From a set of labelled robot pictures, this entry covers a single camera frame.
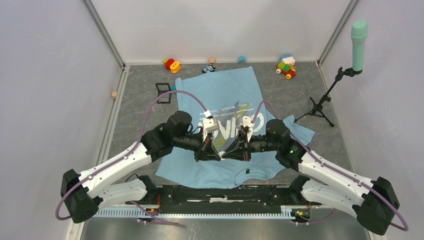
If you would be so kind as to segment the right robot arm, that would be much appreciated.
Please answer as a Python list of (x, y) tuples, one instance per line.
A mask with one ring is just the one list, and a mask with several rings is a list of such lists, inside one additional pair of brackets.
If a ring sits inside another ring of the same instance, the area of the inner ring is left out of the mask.
[(251, 122), (239, 127), (224, 159), (249, 161), (253, 153), (275, 151), (282, 166), (302, 174), (288, 191), (293, 203), (323, 204), (353, 216), (376, 235), (386, 234), (400, 207), (389, 180), (361, 176), (326, 160), (300, 142), (282, 120), (269, 120), (264, 135), (253, 135), (252, 128)]

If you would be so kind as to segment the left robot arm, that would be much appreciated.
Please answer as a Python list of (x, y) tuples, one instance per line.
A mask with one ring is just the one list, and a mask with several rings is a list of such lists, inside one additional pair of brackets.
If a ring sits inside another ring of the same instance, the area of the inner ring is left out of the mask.
[(193, 151), (196, 161), (220, 161), (212, 143), (213, 133), (219, 129), (218, 121), (209, 112), (205, 114), (207, 117), (202, 120), (198, 133), (193, 132), (191, 115), (179, 110), (120, 154), (81, 172), (66, 171), (62, 176), (56, 218), (71, 219), (78, 224), (111, 205), (140, 200), (145, 204), (153, 203), (157, 190), (141, 179), (120, 184), (115, 181), (169, 155), (173, 148)]

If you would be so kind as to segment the light blue printed t-shirt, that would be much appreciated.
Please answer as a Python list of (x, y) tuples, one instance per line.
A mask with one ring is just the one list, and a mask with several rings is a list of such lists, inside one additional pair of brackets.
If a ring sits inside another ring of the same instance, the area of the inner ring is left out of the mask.
[[(178, 108), (191, 115), (194, 127), (202, 123), (204, 108), (217, 120), (212, 143), (219, 154), (236, 139), (238, 117), (255, 117), (256, 136), (265, 134), (266, 123), (273, 118), (260, 106), (263, 96), (250, 66), (178, 78), (175, 86)], [(190, 188), (232, 189), (247, 180), (274, 178), (283, 170), (275, 156), (275, 151), (268, 151), (253, 153), (250, 161), (195, 161), (191, 150), (175, 147), (161, 159), (156, 175)]]

